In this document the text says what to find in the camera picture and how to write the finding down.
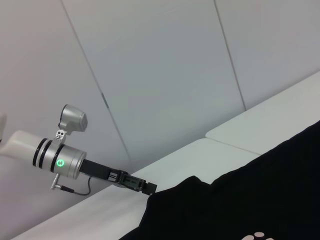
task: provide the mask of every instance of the white table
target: white table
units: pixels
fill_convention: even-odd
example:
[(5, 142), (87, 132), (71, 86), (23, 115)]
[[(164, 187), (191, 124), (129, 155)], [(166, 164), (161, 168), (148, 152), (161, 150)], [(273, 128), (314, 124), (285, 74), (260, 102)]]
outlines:
[(320, 72), (209, 131), (206, 137), (264, 154), (320, 120)]
[[(157, 184), (158, 192), (190, 176), (212, 183), (258, 156), (210, 139), (200, 139), (139, 170), (134, 176)], [(147, 200), (148, 196), (142, 193), (110, 186), (14, 239), (118, 240), (139, 225)]]

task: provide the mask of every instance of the white wall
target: white wall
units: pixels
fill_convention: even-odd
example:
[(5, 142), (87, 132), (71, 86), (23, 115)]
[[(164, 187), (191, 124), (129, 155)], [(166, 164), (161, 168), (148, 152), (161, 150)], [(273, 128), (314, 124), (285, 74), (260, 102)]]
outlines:
[(320, 69), (320, 1), (216, 0), (247, 109)]
[[(0, 1), (0, 112), (8, 113), (3, 141), (16, 130), (52, 138), (65, 104), (87, 113), (85, 133), (66, 144), (87, 158), (132, 171), (128, 156), (58, 0)], [(54, 174), (0, 157), (0, 239), (8, 240), (85, 197), (50, 190)], [(61, 178), (87, 192), (87, 177)], [(108, 186), (93, 179), (96, 193)]]
[(64, 0), (136, 170), (244, 106), (213, 0)]

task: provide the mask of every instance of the cable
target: cable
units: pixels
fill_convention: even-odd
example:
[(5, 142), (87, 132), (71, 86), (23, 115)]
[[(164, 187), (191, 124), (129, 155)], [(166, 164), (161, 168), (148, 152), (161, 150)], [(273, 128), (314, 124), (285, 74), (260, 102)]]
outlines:
[(91, 193), (90, 180), (91, 180), (91, 176), (88, 179), (88, 188), (89, 188), (89, 192), (88, 193), (79, 193), (79, 192), (76, 192), (75, 190), (73, 190), (73, 189), (71, 189), (71, 188), (69, 188), (67, 186), (63, 186), (63, 185), (60, 187), (60, 190), (66, 191), (66, 192), (69, 192), (69, 193), (72, 193), (72, 194), (77, 194), (77, 195), (80, 195), (80, 196), (88, 196)]
[(88, 193), (79, 193), (74, 191), (74, 194), (80, 195), (80, 196), (88, 196), (91, 193), (91, 187), (90, 187), (90, 180), (91, 180), (91, 176), (88, 179), (88, 188), (89, 188), (89, 192)]

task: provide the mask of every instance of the black bracket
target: black bracket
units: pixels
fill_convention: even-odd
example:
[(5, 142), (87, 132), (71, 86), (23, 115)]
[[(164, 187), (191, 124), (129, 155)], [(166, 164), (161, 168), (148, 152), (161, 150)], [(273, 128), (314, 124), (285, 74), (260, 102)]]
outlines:
[(147, 183), (146, 180), (131, 176), (126, 171), (116, 170), (87, 159), (83, 160), (80, 172), (94, 178), (125, 186), (128, 189), (142, 192), (146, 195), (154, 194), (157, 189), (157, 185), (150, 182)]

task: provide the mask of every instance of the black cable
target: black cable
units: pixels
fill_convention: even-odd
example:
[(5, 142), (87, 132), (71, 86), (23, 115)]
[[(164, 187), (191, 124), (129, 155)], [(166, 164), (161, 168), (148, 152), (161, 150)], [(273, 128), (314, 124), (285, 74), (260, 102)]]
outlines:
[(88, 193), (79, 193), (74, 191), (74, 194), (80, 195), (80, 196), (88, 196), (91, 193), (91, 187), (90, 187), (90, 180), (91, 180), (91, 176), (88, 179), (88, 188), (89, 188), (89, 192)]

